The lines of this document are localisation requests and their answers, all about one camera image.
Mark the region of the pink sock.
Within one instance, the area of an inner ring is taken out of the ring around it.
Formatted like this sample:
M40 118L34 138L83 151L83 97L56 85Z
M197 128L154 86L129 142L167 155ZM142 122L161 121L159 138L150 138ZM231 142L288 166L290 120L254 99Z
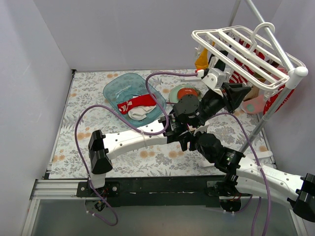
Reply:
M259 95L256 98L243 101L241 108L247 114L258 114L263 112L265 103L264 95Z

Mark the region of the yellow sock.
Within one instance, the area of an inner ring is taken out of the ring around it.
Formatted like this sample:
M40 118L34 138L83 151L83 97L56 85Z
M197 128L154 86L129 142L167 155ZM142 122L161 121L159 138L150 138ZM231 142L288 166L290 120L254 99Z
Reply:
M198 58L196 59L195 71L206 70L207 68L212 68L215 66L216 58L214 54L208 56L208 50L204 47L197 48Z

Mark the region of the beige brown striped sock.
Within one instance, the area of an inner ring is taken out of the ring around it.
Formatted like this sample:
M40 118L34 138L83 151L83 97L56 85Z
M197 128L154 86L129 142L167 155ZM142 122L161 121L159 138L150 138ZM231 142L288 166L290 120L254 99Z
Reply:
M260 89L254 85L252 85L250 92L245 96L243 101L248 101L254 99L259 96Z

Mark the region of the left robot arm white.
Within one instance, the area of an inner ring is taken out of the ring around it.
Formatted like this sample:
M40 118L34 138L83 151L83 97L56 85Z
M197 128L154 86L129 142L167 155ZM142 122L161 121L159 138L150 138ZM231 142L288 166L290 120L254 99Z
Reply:
M142 126L140 132L129 130L108 135L100 130L93 132L88 145L91 162L88 191L95 197L104 193L106 173L113 169L112 159L129 151L173 142L179 142L182 151L197 150L224 173L236 173L226 155L241 158L241 154L223 147L215 135L207 133L206 122L221 109L233 113L251 88L223 83L219 90L222 95L209 89L201 99L190 94L183 96L168 116Z

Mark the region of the dark green sock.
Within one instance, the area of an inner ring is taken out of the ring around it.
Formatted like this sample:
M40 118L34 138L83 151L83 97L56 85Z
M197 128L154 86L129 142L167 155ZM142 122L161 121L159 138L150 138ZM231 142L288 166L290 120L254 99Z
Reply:
M224 55L227 56L228 52L225 50L220 50L220 52ZM222 72L225 70L226 64L222 60L218 60L214 66L214 68L221 70Z

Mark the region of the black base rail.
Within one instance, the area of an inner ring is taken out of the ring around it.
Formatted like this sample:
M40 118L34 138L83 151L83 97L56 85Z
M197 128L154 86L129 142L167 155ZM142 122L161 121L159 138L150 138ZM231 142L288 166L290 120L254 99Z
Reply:
M247 201L236 189L224 189L223 176L121 177L108 178L105 185L91 188L80 182L77 197L88 200L104 197L112 207L205 206L228 212L241 210Z

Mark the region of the light green plate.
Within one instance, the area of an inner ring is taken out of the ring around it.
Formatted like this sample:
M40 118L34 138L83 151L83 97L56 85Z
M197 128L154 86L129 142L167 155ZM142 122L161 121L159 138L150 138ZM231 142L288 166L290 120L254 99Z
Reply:
M182 89L182 88L193 88L195 89L197 92L198 92L198 99L200 100L201 99L201 91L199 89L197 89L196 87L194 86L191 86L191 85L187 85L187 84L184 84L184 85L179 85L179 86L175 86L171 91L170 91L170 94L169 94L169 102L170 103L177 103L179 101L179 99L177 98L177 92Z

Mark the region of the white clip hanger rack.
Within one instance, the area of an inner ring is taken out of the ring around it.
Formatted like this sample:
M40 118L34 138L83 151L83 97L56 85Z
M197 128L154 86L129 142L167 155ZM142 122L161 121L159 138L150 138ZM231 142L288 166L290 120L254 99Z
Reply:
M288 89L295 89L301 80L307 76L308 69L300 60L289 54L285 54L285 56L287 56L289 62L293 63L293 68L287 68L287 73L281 72L280 69L258 57L254 53L255 49L263 53L268 59L285 67L282 57L278 55L273 45L257 34L262 27L275 29L273 24L267 22L258 25L255 30L250 30L244 26L231 26L221 29L194 30L191 36L202 47L261 90L276 92L282 85L285 85ZM250 44L250 47L247 49L239 44L239 39ZM227 51L228 55L224 56L220 50ZM234 62L234 58L248 66L255 74L252 76L245 71Z

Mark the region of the plain white sock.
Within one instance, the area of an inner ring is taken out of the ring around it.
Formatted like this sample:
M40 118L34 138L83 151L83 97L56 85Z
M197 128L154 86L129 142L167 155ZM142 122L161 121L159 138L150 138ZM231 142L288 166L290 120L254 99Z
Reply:
M154 110L156 106L137 106L128 111L128 116L132 120L140 121L147 117L147 114Z

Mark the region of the metal drying stand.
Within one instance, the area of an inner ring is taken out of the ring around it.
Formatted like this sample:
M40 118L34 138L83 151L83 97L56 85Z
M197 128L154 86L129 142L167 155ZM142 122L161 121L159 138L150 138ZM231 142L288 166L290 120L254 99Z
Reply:
M286 97L308 74L306 66L287 54L275 37L275 27L264 20L255 4L247 6L258 19L254 30L230 25L221 29L194 30L192 38L251 85L278 97L240 148L245 152Z

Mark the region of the red white striped sock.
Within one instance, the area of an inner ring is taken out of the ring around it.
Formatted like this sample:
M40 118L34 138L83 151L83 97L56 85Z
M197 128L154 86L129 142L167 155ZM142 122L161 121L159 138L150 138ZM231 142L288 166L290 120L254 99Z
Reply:
M245 43L244 40L239 39L239 44L245 46L247 49L250 47L250 44ZM254 53L260 57L262 60L265 60L265 55L261 53L260 51L257 51L257 49L254 50ZM240 62L237 58L234 58L234 62L238 64L240 67L242 67L245 71L250 73L252 76L255 74L254 71L252 71L248 66L244 65L242 62ZM230 83L247 83L248 80L241 76L238 72L234 71L232 76L229 79Z

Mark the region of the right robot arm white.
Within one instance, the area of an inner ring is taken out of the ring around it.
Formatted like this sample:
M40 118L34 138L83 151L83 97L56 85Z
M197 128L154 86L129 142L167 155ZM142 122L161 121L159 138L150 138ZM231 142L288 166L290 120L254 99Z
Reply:
M210 188L214 196L252 194L280 203L299 217L315 220L315 177L292 175L259 165L243 153L224 147L215 135L206 132L181 134L185 150L198 151L206 160L225 173L224 180Z

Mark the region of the red sock white pattern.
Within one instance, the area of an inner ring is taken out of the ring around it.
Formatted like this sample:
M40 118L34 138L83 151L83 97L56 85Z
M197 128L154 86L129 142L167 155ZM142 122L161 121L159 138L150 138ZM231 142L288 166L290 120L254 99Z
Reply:
M123 103L120 103L117 105L118 110L121 114L125 115L127 114L131 109L139 107L139 106L155 106L157 103L156 101L149 95L141 95L136 96L128 101L125 101Z

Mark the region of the orange saucer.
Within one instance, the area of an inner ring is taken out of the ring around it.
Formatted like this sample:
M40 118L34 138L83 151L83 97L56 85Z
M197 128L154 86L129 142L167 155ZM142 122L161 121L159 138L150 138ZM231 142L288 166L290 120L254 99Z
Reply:
M185 95L193 95L193 96L198 96L198 92L193 89L193 88L181 88L178 92L177 92L177 98L180 100L182 97L184 97Z

